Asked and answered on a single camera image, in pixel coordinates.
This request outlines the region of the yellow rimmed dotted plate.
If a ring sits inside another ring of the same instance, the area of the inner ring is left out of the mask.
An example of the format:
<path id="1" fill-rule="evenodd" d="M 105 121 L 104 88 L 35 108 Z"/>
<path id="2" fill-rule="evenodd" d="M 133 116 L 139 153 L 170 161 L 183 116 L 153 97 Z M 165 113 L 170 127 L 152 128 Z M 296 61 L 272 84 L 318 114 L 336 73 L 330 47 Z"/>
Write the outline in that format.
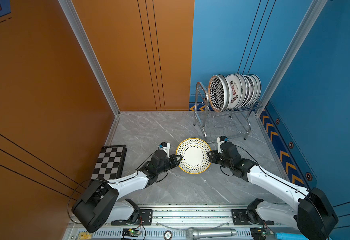
<path id="1" fill-rule="evenodd" d="M 202 139 L 189 138 L 182 141 L 176 149 L 176 155 L 182 156 L 179 167 L 188 174 L 203 173 L 211 165 L 207 155 L 210 151 L 211 147 Z"/>

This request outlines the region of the silver wire dish rack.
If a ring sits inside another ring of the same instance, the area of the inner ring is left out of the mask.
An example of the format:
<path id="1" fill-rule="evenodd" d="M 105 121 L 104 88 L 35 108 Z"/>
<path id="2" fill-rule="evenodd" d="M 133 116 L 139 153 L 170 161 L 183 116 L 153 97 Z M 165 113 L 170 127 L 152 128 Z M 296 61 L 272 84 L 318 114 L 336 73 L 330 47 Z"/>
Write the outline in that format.
<path id="1" fill-rule="evenodd" d="M 210 96 L 203 83 L 196 84 L 194 102 L 190 103 L 193 112 L 193 125 L 201 130 L 202 138 L 208 143 L 215 143 L 218 137 L 226 136 L 228 139 L 242 137 L 246 140 L 253 128 L 250 121 L 251 113 L 263 107 L 257 101 L 249 107 L 239 110 L 229 110 L 221 113 L 215 112 L 209 102 Z"/>

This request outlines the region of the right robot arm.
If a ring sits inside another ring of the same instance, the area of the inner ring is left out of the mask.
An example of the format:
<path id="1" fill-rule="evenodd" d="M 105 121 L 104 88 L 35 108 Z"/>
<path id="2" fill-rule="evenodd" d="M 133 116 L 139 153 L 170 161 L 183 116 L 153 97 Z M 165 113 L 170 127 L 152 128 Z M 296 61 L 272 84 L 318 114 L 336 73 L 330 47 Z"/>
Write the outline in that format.
<path id="1" fill-rule="evenodd" d="M 322 190 L 292 184 L 267 171 L 254 157 L 243 158 L 238 149 L 239 146 L 224 140 L 207 156 L 210 163 L 228 168 L 233 176 L 259 186 L 285 202 L 282 206 L 255 199 L 246 210 L 249 223 L 276 222 L 298 229 L 309 240 L 330 238 L 338 216 Z"/>

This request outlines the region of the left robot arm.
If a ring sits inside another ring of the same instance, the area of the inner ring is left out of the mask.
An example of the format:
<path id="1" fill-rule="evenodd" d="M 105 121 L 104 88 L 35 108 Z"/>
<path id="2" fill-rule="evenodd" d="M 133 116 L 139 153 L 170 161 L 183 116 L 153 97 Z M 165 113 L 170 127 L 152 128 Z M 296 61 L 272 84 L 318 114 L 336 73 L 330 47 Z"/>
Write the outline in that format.
<path id="1" fill-rule="evenodd" d="M 72 213 L 92 234 L 113 221 L 139 223 L 140 207 L 131 199 L 120 199 L 158 182 L 162 173 L 176 168 L 183 157 L 169 154 L 166 148 L 156 150 L 151 160 L 142 164 L 136 173 L 115 180 L 91 180 L 90 185 L 72 206 Z"/>

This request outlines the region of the black white chessboard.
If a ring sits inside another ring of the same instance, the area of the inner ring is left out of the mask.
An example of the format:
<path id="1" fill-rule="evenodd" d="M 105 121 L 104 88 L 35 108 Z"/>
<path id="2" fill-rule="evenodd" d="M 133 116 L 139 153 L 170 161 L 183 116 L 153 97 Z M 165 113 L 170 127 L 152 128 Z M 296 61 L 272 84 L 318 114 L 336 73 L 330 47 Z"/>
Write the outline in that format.
<path id="1" fill-rule="evenodd" d="M 127 147 L 125 145 L 103 146 L 91 179 L 115 180 L 122 176 Z"/>

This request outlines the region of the round black white sticker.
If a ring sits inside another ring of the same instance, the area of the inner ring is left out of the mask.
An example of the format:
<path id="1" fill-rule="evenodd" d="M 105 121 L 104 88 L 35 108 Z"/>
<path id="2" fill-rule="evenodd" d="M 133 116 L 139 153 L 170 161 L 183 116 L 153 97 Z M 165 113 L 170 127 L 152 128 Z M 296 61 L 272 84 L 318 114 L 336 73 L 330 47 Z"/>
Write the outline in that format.
<path id="1" fill-rule="evenodd" d="M 165 231 L 164 240 L 171 240 L 173 237 L 173 233 L 171 231 Z"/>

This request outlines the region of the white red patterned plate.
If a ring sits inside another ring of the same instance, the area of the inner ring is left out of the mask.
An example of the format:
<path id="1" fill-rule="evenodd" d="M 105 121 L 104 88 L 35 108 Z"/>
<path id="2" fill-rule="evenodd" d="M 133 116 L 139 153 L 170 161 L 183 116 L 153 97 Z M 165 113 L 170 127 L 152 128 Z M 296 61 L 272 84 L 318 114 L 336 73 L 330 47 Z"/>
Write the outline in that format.
<path id="1" fill-rule="evenodd" d="M 235 110 L 244 107 L 247 100 L 247 80 L 242 74 L 238 73 L 230 74 L 226 79 L 230 90 L 228 110 Z"/>

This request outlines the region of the green circuit board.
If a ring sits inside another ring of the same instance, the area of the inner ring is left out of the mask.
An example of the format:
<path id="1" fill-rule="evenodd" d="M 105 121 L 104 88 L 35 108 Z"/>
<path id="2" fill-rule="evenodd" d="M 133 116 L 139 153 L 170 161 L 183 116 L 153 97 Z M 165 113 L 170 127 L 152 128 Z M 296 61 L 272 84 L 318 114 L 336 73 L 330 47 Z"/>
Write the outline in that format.
<path id="1" fill-rule="evenodd" d="M 137 229 L 123 229 L 121 234 L 122 240 L 138 240 L 142 237 L 142 231 Z"/>

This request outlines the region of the light blue cylinder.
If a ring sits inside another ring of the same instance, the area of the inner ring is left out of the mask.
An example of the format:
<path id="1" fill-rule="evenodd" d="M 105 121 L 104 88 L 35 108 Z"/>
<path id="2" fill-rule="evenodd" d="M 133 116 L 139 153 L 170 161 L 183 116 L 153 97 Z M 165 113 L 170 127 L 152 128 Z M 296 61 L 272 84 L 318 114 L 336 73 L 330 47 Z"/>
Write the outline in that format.
<path id="1" fill-rule="evenodd" d="M 274 236 L 277 240 L 308 240 L 307 237 L 299 234 L 275 233 Z"/>

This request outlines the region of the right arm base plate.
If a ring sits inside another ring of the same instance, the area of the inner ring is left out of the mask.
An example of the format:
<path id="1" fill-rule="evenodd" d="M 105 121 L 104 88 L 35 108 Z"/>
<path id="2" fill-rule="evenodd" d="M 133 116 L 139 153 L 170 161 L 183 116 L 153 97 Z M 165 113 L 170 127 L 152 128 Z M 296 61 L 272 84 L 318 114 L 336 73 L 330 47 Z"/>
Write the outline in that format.
<path id="1" fill-rule="evenodd" d="M 232 218 L 235 226 L 238 225 L 271 225 L 275 224 L 274 221 L 264 221 L 260 218 L 255 210 L 247 209 L 232 209 Z"/>

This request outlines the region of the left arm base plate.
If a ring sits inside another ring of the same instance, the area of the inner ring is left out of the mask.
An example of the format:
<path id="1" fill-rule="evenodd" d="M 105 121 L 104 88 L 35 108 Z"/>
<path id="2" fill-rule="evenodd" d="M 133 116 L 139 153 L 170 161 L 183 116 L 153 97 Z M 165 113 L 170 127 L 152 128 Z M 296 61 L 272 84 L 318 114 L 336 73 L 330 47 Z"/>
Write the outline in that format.
<path id="1" fill-rule="evenodd" d="M 112 221 L 112 226 L 138 226 L 142 224 L 143 226 L 150 226 L 152 224 L 153 219 L 153 210 L 151 209 L 143 209 L 139 210 L 139 213 L 133 214 L 127 220 L 116 220 Z"/>

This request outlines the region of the aluminium rail frame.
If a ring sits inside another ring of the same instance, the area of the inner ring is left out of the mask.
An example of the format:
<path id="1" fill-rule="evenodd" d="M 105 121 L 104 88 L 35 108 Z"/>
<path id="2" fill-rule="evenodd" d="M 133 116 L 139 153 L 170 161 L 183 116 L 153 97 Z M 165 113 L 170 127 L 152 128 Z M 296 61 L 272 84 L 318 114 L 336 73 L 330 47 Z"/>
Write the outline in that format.
<path id="1" fill-rule="evenodd" d="M 232 218 L 232 209 L 247 209 L 242 205 L 141 205 L 140 210 L 153 210 L 150 226 L 112 226 L 104 224 L 96 232 L 90 234 L 78 220 L 70 223 L 63 235 L 64 240 L 121 240 L 123 229 L 142 231 L 138 240 L 164 240 L 165 231 L 173 233 L 172 240 L 187 240 L 186 230 L 190 228 L 235 229 L 236 236 L 226 237 L 228 240 L 274 240 L 275 233 L 299 234 L 298 229 L 281 223 L 271 225 L 238 225 Z"/>

